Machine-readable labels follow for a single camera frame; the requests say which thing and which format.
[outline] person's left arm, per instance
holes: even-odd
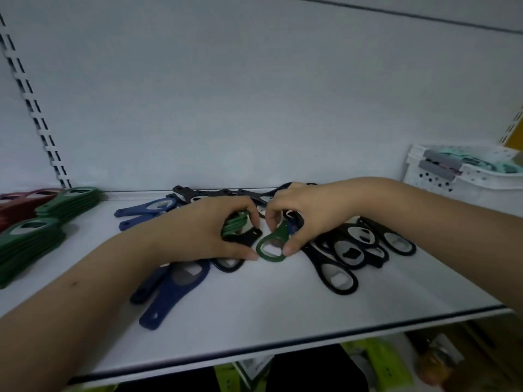
[[[74,375],[118,307],[159,265],[228,257],[255,260],[251,248],[224,242],[226,217],[248,197],[205,198],[102,243],[62,276],[0,319],[0,390],[56,391]]]

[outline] forearm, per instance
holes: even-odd
[[[155,266],[128,236],[103,243],[0,319],[2,390],[60,390]]]
[[[388,179],[367,185],[363,216],[415,242],[523,314],[523,218]]]

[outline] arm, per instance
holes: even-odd
[[[84,257],[0,319],[0,390],[56,391],[74,375],[112,314],[159,265],[213,257],[257,259],[249,247],[220,238],[248,197],[206,198],[135,226]]]
[[[318,186],[293,184],[267,207],[271,229],[284,209],[299,210],[305,220],[285,245],[286,255],[350,217],[365,216],[415,242],[523,314],[523,218],[379,177]]]

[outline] person's right arm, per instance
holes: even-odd
[[[268,204],[274,230],[281,210],[298,210],[304,226],[284,254],[360,215],[411,240],[523,315],[523,218],[455,201],[380,177],[324,185],[294,183]]]

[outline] black pants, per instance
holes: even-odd
[[[117,392],[196,390],[219,392],[212,367],[120,384]],[[267,378],[267,392],[289,390],[367,392],[367,380],[338,344],[276,355]]]

